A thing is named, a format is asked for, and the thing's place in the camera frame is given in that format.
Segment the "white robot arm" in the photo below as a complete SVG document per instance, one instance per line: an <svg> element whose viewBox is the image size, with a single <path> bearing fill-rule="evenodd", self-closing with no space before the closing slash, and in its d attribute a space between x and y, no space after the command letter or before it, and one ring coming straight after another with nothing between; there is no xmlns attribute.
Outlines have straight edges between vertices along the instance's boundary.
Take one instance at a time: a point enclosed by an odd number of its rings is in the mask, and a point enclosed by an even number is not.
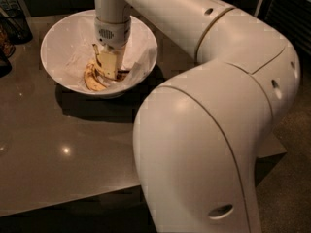
<svg viewBox="0 0 311 233"><path fill-rule="evenodd" d="M134 122L140 184L157 233L261 233L255 162L300 82L290 41L220 0L95 0L117 48L138 11L194 67L155 88Z"/></svg>

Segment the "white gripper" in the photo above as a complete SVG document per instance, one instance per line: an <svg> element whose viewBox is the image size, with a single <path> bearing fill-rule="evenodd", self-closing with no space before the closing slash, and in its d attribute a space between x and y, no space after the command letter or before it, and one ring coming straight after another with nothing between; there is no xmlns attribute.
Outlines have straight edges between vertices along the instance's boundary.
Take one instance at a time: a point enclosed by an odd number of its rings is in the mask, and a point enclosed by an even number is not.
<svg viewBox="0 0 311 233"><path fill-rule="evenodd" d="M122 22L108 22L95 17L95 36L102 45L116 49L116 53L101 51L97 55L99 73L110 80L117 78L131 30L131 17L125 17Z"/></svg>

